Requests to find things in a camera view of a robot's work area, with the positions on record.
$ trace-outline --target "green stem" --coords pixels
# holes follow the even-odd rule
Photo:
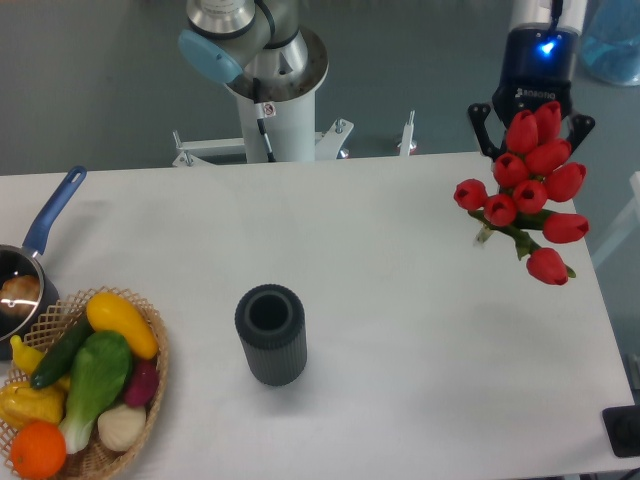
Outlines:
[[[505,227],[497,227],[493,225],[491,222],[489,222],[486,218],[484,218],[483,210],[475,210],[475,211],[469,210],[467,211],[467,213],[471,217],[481,222],[490,230],[495,230],[497,232],[504,233],[505,235],[508,235],[511,238],[513,238],[513,241],[516,244],[516,252],[518,254],[518,260],[522,260],[522,258],[525,257],[526,255],[531,255],[536,250],[542,248],[540,245],[536,243],[535,240],[533,240],[533,238],[531,238],[531,235],[529,235],[527,232],[523,232],[521,227],[516,226],[515,225],[516,222],[514,222],[511,225],[507,225]],[[541,224],[544,224],[544,221],[547,218],[549,218],[549,216],[553,213],[555,212],[553,212],[552,210],[541,210],[536,215],[526,215],[523,213],[518,213],[518,217],[516,218],[516,221],[518,219],[523,219],[523,220],[532,221],[532,222],[535,221],[536,223],[541,222]],[[569,278],[576,278],[576,272],[567,264],[565,264],[565,267],[567,269],[567,275],[569,276]]]
[[[520,229],[542,230],[544,222],[554,213],[556,212],[554,212],[553,210],[540,210],[535,215],[528,215],[526,213],[518,212],[513,225]]]

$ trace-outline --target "wicker basket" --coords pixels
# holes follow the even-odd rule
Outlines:
[[[105,291],[115,293],[129,300],[136,306],[143,318],[153,329],[159,345],[156,368],[160,377],[160,385],[156,395],[148,404],[145,429],[129,450],[116,453],[107,449],[100,443],[97,428],[94,428],[89,446],[74,455],[67,455],[67,461],[64,467],[57,475],[51,477],[52,479],[107,479],[122,472],[122,470],[133,461],[149,437],[151,428],[158,416],[162,396],[167,386],[169,344],[164,324],[158,312],[153,308],[153,305],[129,290],[102,287],[98,290],[80,291],[75,295],[70,295],[64,301],[59,300],[56,305],[50,306],[46,313],[40,315],[38,321],[31,327],[30,332],[25,335],[24,343],[43,352],[47,351],[67,328],[75,325],[79,316],[84,312],[87,301],[96,293]],[[9,370],[8,373],[8,380],[5,381],[5,384],[23,380],[28,380],[27,375],[19,370],[15,364],[12,364],[11,370]],[[16,433],[16,430],[0,420],[0,452],[6,459],[4,462],[5,466],[11,469],[16,477],[19,477],[18,473],[13,469],[11,460],[9,460],[11,442]]]

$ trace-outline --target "red tulip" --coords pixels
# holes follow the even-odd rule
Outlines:
[[[525,180],[513,191],[513,201],[522,213],[535,215],[547,203],[547,189],[537,180]]]
[[[470,178],[458,184],[453,198],[465,210],[478,210],[487,201],[487,189],[480,180]]]
[[[576,213],[553,213],[542,226],[544,238],[553,243],[580,240],[589,231],[589,220]]]
[[[505,153],[496,160],[493,176],[502,188],[512,188],[529,178],[529,170],[520,157]]]
[[[489,197],[484,204],[484,218],[496,227],[505,227],[516,219],[518,209],[513,199],[499,193]]]
[[[507,130],[507,148],[514,153],[529,153],[538,145],[536,117],[529,110],[516,113]]]
[[[554,202],[566,202],[576,196],[587,174],[587,167],[580,163],[567,163],[544,179],[549,198]]]
[[[569,156],[571,156],[571,144],[562,138],[556,138],[529,152],[524,163],[534,175],[547,176],[564,164]]]
[[[549,102],[542,105],[536,113],[538,125],[538,142],[547,143],[560,134],[562,128],[562,108],[560,102]]]
[[[540,248],[527,260],[529,273],[549,285],[564,285],[569,281],[567,267],[553,248]]]

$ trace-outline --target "yellow bell pepper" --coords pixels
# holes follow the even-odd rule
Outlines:
[[[111,292],[96,293],[87,302],[87,319],[96,332],[112,330],[122,335],[134,355],[151,360],[158,341],[146,320],[127,299]]]
[[[0,389],[0,418],[16,430],[36,420],[59,424],[65,394],[56,387],[34,390],[29,382],[14,382]]]
[[[44,353],[29,345],[25,345],[18,335],[11,337],[10,342],[13,350],[13,363],[24,373],[31,376],[44,357]],[[65,375],[58,380],[56,386],[68,392],[71,387],[71,378],[69,375]]]

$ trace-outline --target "fake fruit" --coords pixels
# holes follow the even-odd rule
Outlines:
[[[160,379],[154,363],[139,361],[133,369],[133,375],[122,399],[130,407],[142,407],[153,398],[158,390]]]
[[[0,390],[0,418],[21,430],[37,420],[58,424],[64,412],[64,392],[56,387],[34,390],[29,382],[13,382]]]
[[[24,373],[31,376],[44,357],[44,353],[29,345],[25,345],[18,335],[11,337],[10,342],[13,350],[13,363]],[[68,392],[70,386],[69,375],[64,375],[60,378],[60,380],[56,382],[56,386]]]
[[[119,333],[94,333],[84,342],[71,367],[67,416],[60,424],[67,453],[88,445],[98,415],[120,394],[131,369],[131,351]]]
[[[34,422],[13,439],[9,458],[20,476],[48,478],[60,471],[67,458],[64,437],[48,422]]]
[[[144,407],[119,405],[98,417],[100,441],[109,450],[126,452],[142,434],[147,422]]]
[[[44,355],[31,375],[31,386],[36,389],[48,387],[69,372],[78,349],[92,333],[89,321],[81,317]]]
[[[91,297],[87,318],[96,332],[113,330],[121,334],[137,357],[151,360],[158,353],[151,327],[131,302],[115,293],[100,292]]]

